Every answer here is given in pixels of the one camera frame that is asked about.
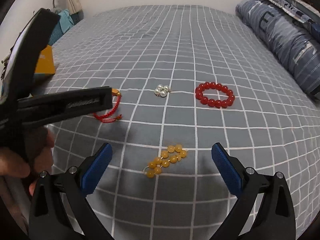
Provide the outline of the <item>person's left hand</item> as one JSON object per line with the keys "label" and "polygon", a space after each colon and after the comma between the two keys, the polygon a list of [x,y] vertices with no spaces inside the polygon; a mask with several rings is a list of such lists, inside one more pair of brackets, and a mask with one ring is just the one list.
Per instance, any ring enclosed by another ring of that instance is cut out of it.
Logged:
{"label": "person's left hand", "polygon": [[[47,130],[47,139],[40,155],[34,160],[33,170],[37,173],[50,172],[54,163],[52,148],[54,147],[54,134]],[[18,154],[8,148],[1,148],[1,176],[25,178],[30,174],[30,166]]]}

